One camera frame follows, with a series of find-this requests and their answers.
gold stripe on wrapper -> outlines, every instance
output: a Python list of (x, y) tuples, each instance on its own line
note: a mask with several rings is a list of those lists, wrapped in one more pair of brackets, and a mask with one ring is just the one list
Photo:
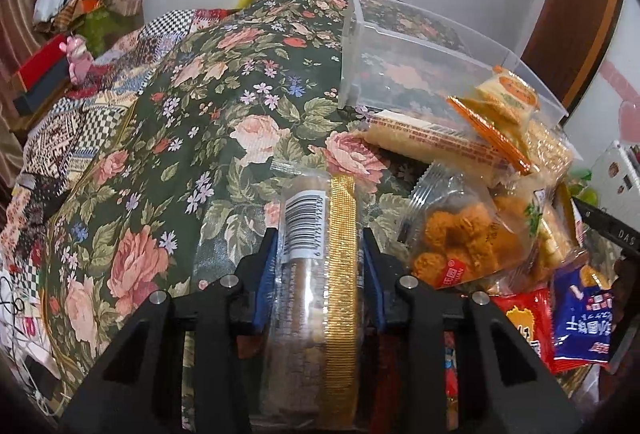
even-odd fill
[(358, 233), (355, 181), (331, 180), (323, 428), (350, 428), (358, 399)]

pink heart decoration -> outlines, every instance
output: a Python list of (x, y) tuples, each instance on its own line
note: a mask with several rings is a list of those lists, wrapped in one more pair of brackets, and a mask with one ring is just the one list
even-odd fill
[(620, 140), (640, 143), (640, 96), (625, 100), (618, 111)]

pink pig figurine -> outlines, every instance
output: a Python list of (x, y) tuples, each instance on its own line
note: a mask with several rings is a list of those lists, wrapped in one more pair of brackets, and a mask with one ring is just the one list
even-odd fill
[(71, 83), (79, 86), (84, 81), (94, 57), (86, 48), (84, 37), (74, 35), (66, 38), (66, 44), (60, 43), (60, 51), (66, 53), (66, 60), (69, 62), (69, 78)]

pink stripe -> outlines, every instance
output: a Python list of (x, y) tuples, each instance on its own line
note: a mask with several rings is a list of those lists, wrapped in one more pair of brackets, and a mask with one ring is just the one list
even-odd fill
[(613, 62), (604, 60), (599, 73), (623, 100), (633, 100), (638, 96), (639, 91), (626, 80), (624, 75), (613, 65)]

screw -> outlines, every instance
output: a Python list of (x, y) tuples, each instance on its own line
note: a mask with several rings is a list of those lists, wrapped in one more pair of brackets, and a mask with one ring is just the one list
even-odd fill
[(149, 295), (149, 300), (151, 300), (152, 304), (162, 304), (166, 300), (166, 293), (161, 289), (157, 289)]
[(489, 303), (489, 296), (484, 291), (476, 291), (471, 298), (476, 304), (484, 306)]
[(413, 289), (418, 286), (418, 280), (413, 275), (403, 275), (400, 277), (400, 286), (407, 289)]
[(232, 288), (233, 286), (238, 284), (238, 282), (239, 282), (238, 277), (236, 277), (233, 274), (225, 275), (224, 277), (220, 278), (220, 284), (222, 284), (222, 286), (224, 286), (225, 288)]

